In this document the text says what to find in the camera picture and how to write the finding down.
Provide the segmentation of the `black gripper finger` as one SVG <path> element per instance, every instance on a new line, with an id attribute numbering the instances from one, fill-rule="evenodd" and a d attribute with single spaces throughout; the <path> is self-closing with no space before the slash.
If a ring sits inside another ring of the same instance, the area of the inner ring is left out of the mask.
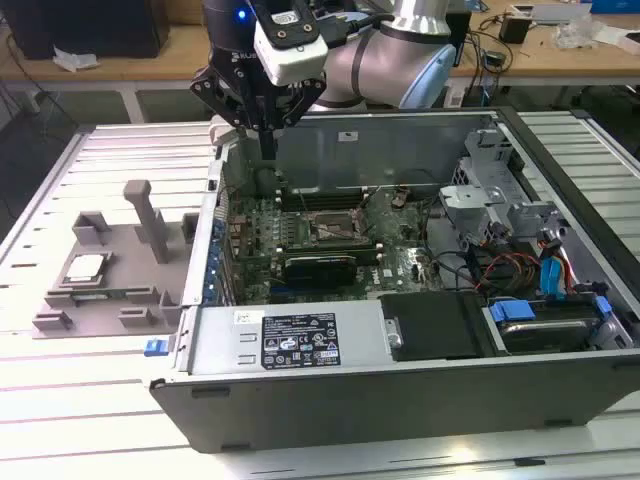
<path id="1" fill-rule="evenodd" d="M 264 111 L 258 105 L 248 71 L 232 67 L 224 78 L 213 67 L 200 70 L 190 90 L 237 131 L 253 133 L 263 160 L 268 159 L 268 130 Z"/>
<path id="2" fill-rule="evenodd" d="M 323 76 L 273 87 L 267 96 L 267 159 L 276 157 L 277 131 L 294 126 L 326 89 Z"/>

